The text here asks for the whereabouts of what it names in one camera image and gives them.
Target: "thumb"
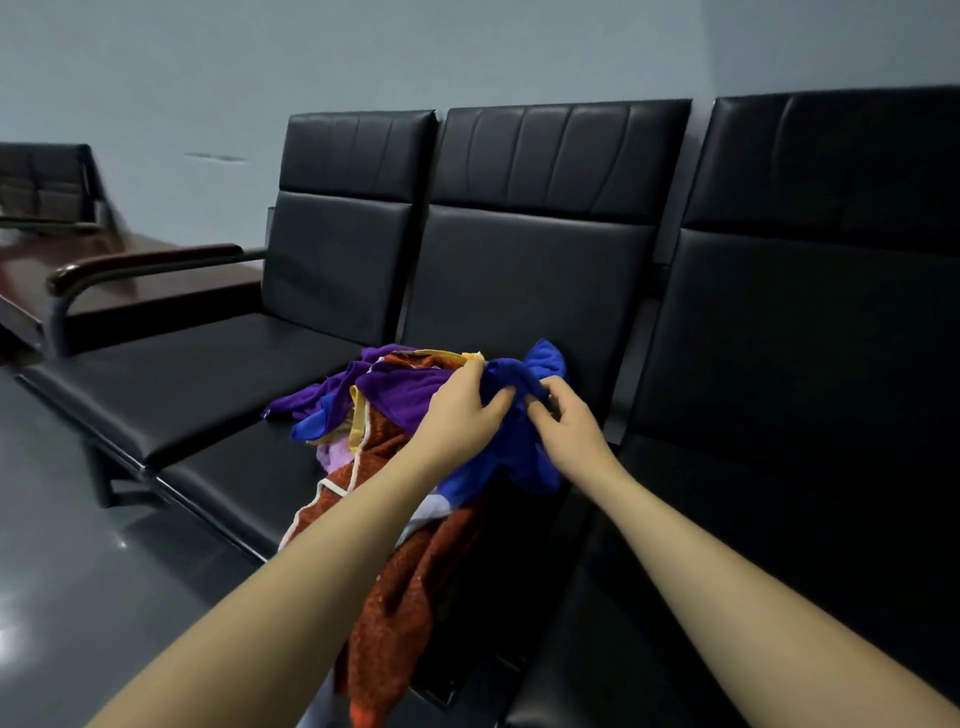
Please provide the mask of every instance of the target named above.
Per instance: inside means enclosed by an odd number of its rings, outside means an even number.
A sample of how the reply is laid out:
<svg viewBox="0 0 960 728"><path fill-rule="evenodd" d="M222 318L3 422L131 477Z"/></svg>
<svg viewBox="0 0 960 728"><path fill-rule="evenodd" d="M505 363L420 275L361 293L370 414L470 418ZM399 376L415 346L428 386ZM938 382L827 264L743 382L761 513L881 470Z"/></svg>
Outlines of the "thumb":
<svg viewBox="0 0 960 728"><path fill-rule="evenodd" d="M483 408L484 414L490 418L492 422L496 423L496 426L500 427L503 418L506 417L507 412L510 411L510 405L514 403L515 394L515 387L504 387L493 395L490 404Z"/></svg>
<svg viewBox="0 0 960 728"><path fill-rule="evenodd" d="M539 401L533 395L527 395L523 398L523 401L527 405L527 417L530 418L530 422L534 424L537 432L540 433L540 437L542 437L543 432L548 427L555 425L557 421L553 419L553 416L547 411L547 408L543 406L543 402Z"/></svg>

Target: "chair backrest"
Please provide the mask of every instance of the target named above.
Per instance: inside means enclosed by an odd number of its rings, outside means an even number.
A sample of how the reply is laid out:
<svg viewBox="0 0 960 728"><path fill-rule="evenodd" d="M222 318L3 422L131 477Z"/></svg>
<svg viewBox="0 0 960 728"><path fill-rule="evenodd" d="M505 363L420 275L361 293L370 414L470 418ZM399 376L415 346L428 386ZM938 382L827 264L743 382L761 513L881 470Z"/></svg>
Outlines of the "chair backrest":
<svg viewBox="0 0 960 728"><path fill-rule="evenodd" d="M0 206L7 216L93 222L94 178L86 144L0 144Z"/></svg>
<svg viewBox="0 0 960 728"><path fill-rule="evenodd" d="M870 501L960 475L960 88L718 99L630 428Z"/></svg>
<svg viewBox="0 0 960 728"><path fill-rule="evenodd" d="M549 338L603 417L689 108L452 109L404 342L494 357Z"/></svg>
<svg viewBox="0 0 960 728"><path fill-rule="evenodd" d="M0 215L36 217L29 144L0 143Z"/></svg>
<svg viewBox="0 0 960 728"><path fill-rule="evenodd" d="M290 117L264 307L363 344L393 338L416 254L433 111Z"/></svg>

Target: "person's left hand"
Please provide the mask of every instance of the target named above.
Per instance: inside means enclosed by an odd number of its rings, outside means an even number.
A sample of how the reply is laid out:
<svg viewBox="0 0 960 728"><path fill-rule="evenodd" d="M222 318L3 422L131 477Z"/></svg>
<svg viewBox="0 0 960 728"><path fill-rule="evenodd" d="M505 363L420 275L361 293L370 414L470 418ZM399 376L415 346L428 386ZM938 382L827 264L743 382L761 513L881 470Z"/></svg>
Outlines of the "person's left hand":
<svg viewBox="0 0 960 728"><path fill-rule="evenodd" d="M406 448L443 475L466 463L496 434L516 390L505 387L486 407L480 402L483 362L469 360L430 399L430 408Z"/></svg>

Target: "hand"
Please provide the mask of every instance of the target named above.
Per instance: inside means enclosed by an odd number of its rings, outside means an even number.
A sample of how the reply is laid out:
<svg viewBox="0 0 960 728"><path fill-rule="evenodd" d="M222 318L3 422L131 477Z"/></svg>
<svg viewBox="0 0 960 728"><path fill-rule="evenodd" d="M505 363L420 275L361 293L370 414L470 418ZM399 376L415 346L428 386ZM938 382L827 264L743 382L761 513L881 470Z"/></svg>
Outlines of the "hand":
<svg viewBox="0 0 960 728"><path fill-rule="evenodd" d="M505 387L486 407L480 402L483 362L469 360L430 399L430 408L405 450L412 450L443 471L466 463L496 434L516 390Z"/></svg>
<svg viewBox="0 0 960 728"><path fill-rule="evenodd" d="M540 381L560 406L560 420L529 395L526 398L527 417L537 428L551 462L574 485L589 496L589 484L602 475L622 470L620 463L607 445L600 425L593 418L587 403L559 376Z"/></svg>

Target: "person's right arm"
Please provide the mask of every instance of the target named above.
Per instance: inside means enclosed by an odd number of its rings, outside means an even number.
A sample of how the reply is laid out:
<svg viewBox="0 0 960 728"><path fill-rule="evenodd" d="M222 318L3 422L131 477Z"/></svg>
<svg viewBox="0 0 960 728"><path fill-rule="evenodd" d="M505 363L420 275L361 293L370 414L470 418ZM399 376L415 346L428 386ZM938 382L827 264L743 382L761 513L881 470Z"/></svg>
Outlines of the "person's right arm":
<svg viewBox="0 0 960 728"><path fill-rule="evenodd" d="M550 459L616 524L751 726L960 726L910 670L637 483L566 382L543 383L560 420L536 401L527 414Z"/></svg>

